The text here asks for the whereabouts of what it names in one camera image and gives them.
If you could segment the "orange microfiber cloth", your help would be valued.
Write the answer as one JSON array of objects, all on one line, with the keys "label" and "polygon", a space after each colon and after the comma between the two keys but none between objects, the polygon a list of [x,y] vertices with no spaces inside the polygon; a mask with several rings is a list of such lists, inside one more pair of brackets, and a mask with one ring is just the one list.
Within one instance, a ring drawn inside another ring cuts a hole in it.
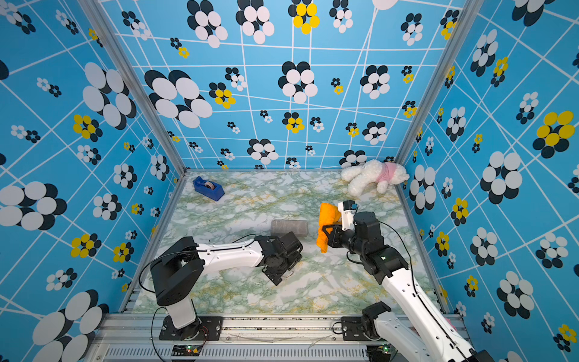
[{"label": "orange microfiber cloth", "polygon": [[319,228],[316,245],[321,249],[321,253],[326,253],[329,247],[330,234],[336,225],[341,225],[341,213],[335,205],[322,203],[319,215]]}]

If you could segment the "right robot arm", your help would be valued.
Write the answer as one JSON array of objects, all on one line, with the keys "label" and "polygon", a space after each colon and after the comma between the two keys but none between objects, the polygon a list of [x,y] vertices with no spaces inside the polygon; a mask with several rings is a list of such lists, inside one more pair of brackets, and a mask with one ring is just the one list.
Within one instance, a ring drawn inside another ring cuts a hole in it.
[{"label": "right robot arm", "polygon": [[431,302],[414,277],[413,266],[385,243],[383,222],[372,212],[345,211],[338,223],[321,223],[325,248],[343,247],[360,257],[366,272],[395,299],[411,323],[402,324],[385,303],[365,308],[361,321],[370,339],[384,339],[408,361],[491,361],[477,351]]}]

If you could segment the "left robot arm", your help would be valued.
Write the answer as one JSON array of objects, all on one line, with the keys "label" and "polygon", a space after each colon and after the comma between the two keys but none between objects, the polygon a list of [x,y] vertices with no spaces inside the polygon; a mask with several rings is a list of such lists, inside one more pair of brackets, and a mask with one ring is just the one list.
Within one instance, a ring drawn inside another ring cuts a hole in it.
[{"label": "left robot arm", "polygon": [[203,322],[190,297],[198,279],[233,268],[260,268],[275,286],[302,259],[303,245],[293,232],[281,237],[256,235],[231,244],[198,244],[191,236],[179,239],[149,264],[156,301],[167,310],[161,340],[217,340],[219,327]]}]

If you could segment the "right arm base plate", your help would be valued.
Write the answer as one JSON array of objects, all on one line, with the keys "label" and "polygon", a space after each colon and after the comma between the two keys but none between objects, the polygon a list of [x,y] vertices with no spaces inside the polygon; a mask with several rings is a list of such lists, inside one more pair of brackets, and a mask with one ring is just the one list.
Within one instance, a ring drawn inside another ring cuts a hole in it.
[{"label": "right arm base plate", "polygon": [[402,336],[400,326],[395,327],[384,318],[342,317],[340,324],[342,337],[347,342],[392,342]]}]

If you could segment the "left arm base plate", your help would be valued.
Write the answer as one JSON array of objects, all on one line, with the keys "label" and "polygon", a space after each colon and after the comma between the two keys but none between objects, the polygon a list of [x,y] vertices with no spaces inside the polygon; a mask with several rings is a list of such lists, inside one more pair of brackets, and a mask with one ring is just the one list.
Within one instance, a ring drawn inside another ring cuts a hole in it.
[{"label": "left arm base plate", "polygon": [[159,339],[162,341],[218,341],[223,330],[221,316],[201,316],[184,328],[176,328],[170,316],[164,318]]}]

